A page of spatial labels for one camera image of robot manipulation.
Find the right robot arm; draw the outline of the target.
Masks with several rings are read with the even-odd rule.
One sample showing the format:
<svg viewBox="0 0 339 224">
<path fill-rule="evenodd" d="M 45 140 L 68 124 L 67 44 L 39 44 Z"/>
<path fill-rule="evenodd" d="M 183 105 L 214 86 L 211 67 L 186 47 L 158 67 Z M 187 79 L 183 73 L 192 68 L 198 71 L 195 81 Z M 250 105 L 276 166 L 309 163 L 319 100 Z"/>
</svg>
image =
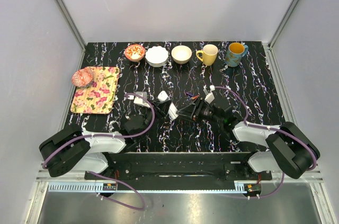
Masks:
<svg viewBox="0 0 339 224">
<path fill-rule="evenodd" d="M 248 180 L 266 171 L 282 171 L 298 179 L 305 171 L 315 167 L 320 152 L 309 138 L 292 122 L 280 126 L 245 124 L 233 114 L 230 105 L 217 105 L 203 98 L 177 110 L 177 116 L 198 123 L 202 120 L 218 125 L 221 132 L 239 142 L 250 142 L 267 148 L 245 157 L 241 174 Z"/>
</svg>

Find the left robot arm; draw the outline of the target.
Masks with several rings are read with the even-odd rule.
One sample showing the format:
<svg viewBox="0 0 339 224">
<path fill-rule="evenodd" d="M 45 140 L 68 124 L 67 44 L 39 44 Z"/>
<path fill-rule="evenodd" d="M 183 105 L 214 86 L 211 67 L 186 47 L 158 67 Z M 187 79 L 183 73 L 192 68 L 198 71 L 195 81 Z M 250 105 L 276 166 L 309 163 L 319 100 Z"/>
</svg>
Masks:
<svg viewBox="0 0 339 224">
<path fill-rule="evenodd" d="M 105 153 L 122 152 L 128 146 L 129 139 L 139 138 L 151 129 L 157 115 L 177 118 L 177 108 L 169 99 L 146 103 L 150 105 L 146 115 L 130 117 L 120 132 L 90 132 L 77 124 L 63 128 L 40 144 L 42 168 L 51 177 L 75 170 L 92 171 L 103 179 L 111 178 L 115 167 L 109 163 Z"/>
</svg>

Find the white remote control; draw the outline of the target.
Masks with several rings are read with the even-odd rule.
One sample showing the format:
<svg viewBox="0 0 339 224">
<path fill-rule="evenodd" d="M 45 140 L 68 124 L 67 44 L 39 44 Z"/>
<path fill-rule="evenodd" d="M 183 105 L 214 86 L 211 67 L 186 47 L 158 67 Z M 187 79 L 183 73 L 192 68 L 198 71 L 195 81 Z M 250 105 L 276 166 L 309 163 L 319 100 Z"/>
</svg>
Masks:
<svg viewBox="0 0 339 224">
<path fill-rule="evenodd" d="M 179 116 L 177 114 L 178 109 L 170 99 L 169 95 L 165 91 L 161 91 L 157 98 L 160 101 L 160 104 L 163 105 L 164 112 L 168 114 L 170 119 L 171 120 L 177 119 Z"/>
</svg>

